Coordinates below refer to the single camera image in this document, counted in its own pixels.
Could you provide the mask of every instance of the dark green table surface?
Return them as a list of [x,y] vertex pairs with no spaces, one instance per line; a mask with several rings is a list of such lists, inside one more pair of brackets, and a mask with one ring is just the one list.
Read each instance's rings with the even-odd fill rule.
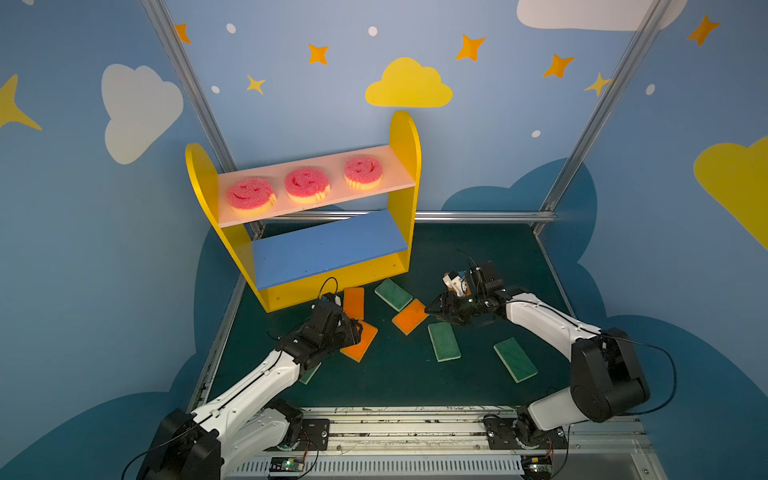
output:
[[[267,225],[266,234],[289,227]],[[492,260],[507,284],[518,284],[550,305],[565,309],[546,260],[524,224],[417,224],[411,267],[392,279],[429,305],[445,285],[450,270],[465,270],[467,258]],[[396,311],[366,285],[365,321],[379,328],[361,363],[337,353],[327,359],[309,385],[296,383],[280,396],[294,406],[470,406],[521,405],[568,385],[568,362],[554,348],[506,319],[481,317],[472,326],[454,326],[462,358],[438,363],[429,340],[430,316],[409,336],[392,324]],[[230,388],[255,368],[274,348],[277,337],[310,314],[310,303],[265,313],[246,287],[227,340],[209,398]],[[493,350],[494,344],[515,337],[538,367],[538,374],[515,383]]]

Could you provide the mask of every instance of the orange sponge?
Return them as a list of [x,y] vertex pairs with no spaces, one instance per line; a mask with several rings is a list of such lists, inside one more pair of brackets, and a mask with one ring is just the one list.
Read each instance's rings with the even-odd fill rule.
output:
[[363,300],[366,297],[366,289],[362,287],[344,289],[344,313],[349,318],[362,320]]
[[362,320],[360,320],[360,325],[362,325],[362,333],[360,334],[360,343],[358,343],[357,345],[345,346],[340,350],[341,353],[343,353],[344,355],[348,356],[350,359],[358,363],[360,363],[360,360],[362,360],[362,356],[365,355],[366,352],[368,351],[368,347],[371,346],[373,337],[376,336],[376,334],[379,332],[379,329],[377,329],[373,325],[363,322]]
[[392,323],[408,335],[428,316],[428,313],[424,313],[424,304],[418,299],[413,299],[406,308],[402,309],[402,312],[395,315]]

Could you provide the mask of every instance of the white cloud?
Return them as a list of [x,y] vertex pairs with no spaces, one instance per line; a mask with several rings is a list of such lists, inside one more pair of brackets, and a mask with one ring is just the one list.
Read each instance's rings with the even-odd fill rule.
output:
[[[520,0],[518,19],[533,28],[636,31],[653,0]],[[672,0],[661,27],[674,22],[688,0]]]
[[119,164],[139,158],[181,115],[181,90],[149,67],[114,64],[101,77],[101,96],[111,120],[107,150]]

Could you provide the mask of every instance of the pink and yellow sponge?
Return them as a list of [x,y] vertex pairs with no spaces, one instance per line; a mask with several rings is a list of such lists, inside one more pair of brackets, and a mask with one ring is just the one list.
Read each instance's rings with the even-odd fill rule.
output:
[[384,170],[381,162],[374,157],[359,155],[344,164],[344,181],[358,190],[371,190],[382,181]]
[[252,217],[268,211],[277,201],[275,190],[266,178],[251,177],[227,188],[227,203],[240,216]]
[[297,168],[285,177],[286,193],[298,204],[316,204],[331,191],[328,177],[316,168]]

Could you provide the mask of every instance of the yellow cloud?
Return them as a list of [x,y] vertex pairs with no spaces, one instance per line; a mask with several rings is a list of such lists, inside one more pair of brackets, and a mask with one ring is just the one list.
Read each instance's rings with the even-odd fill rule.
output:
[[751,147],[717,144],[696,159],[694,175],[704,190],[768,248],[768,137]]
[[437,70],[406,57],[387,65],[381,81],[366,89],[366,100],[377,107],[442,107],[451,98],[453,90]]

